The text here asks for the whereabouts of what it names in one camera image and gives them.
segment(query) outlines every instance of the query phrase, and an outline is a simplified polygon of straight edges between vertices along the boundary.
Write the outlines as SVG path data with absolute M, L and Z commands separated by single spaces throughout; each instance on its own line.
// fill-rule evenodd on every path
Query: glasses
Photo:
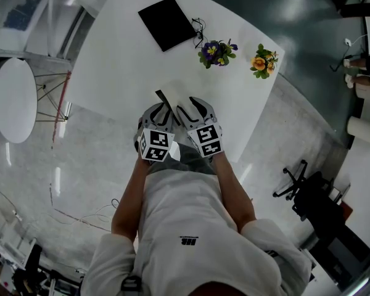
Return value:
M 192 27 L 197 33 L 197 35 L 193 39 L 193 45 L 195 46 L 195 48 L 203 48 L 203 43 L 208 42 L 207 37 L 203 34 L 203 31 L 206 27 L 205 22 L 201 18 L 193 18 Z

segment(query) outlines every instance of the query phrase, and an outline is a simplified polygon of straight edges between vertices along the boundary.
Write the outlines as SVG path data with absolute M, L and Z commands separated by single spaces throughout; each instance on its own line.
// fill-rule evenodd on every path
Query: white table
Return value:
M 137 120 L 152 104 L 160 102 L 161 89 L 171 105 L 189 106 L 189 96 L 210 103 L 223 128 L 224 149 L 237 162 L 252 134 L 273 87 L 276 73 L 256 79 L 250 59 L 262 43 L 284 51 L 244 19 L 211 0 L 176 0 L 188 19 L 201 18 L 211 39 L 232 39 L 239 46 L 227 67 L 206 70 L 199 62 L 192 40 L 162 52 L 138 15 L 161 0 L 108 0 L 81 48 L 66 100 L 120 120 L 136 130 Z
M 0 68 L 0 132 L 13 143 L 29 137 L 37 116 L 37 90 L 26 61 L 11 58 Z

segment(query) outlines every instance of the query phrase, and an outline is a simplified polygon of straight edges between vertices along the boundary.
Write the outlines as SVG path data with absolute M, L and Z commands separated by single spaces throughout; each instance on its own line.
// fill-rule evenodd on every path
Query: shirt logo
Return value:
M 182 245 L 195 245 L 199 237 L 180 236 Z

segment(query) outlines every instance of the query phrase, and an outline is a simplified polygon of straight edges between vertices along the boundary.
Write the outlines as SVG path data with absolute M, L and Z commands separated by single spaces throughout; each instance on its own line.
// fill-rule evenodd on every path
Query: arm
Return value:
M 135 240 L 137 234 L 148 167 L 148 161 L 143 160 L 139 154 L 111 222 L 111 233 L 125 236 L 131 241 Z
M 252 201 L 234 175 L 224 152 L 213 156 L 213 164 L 220 183 L 223 205 L 241 232 L 245 224 L 256 220 Z

